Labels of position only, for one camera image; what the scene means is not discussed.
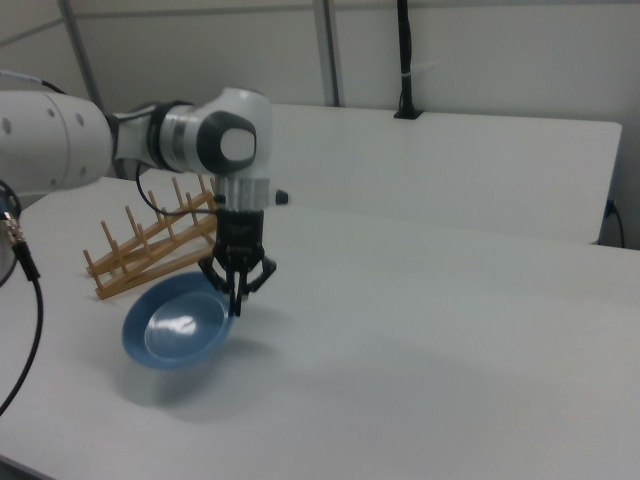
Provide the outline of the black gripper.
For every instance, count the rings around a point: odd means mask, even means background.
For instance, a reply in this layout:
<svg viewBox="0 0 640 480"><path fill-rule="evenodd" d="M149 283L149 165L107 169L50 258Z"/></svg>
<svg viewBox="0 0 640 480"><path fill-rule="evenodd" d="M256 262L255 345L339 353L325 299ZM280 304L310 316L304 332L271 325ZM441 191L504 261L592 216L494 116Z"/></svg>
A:
<svg viewBox="0 0 640 480"><path fill-rule="evenodd" d="M212 256L203 257L198 266L213 288L228 298L228 311L233 316L241 315L242 301L257 292L275 273L277 264L265 257L263 246L263 210L231 211L219 209L217 217L214 258L226 272L219 274L213 266ZM236 282L233 271L252 271L257 265L260 272L250 280L248 273L240 274Z"/></svg>

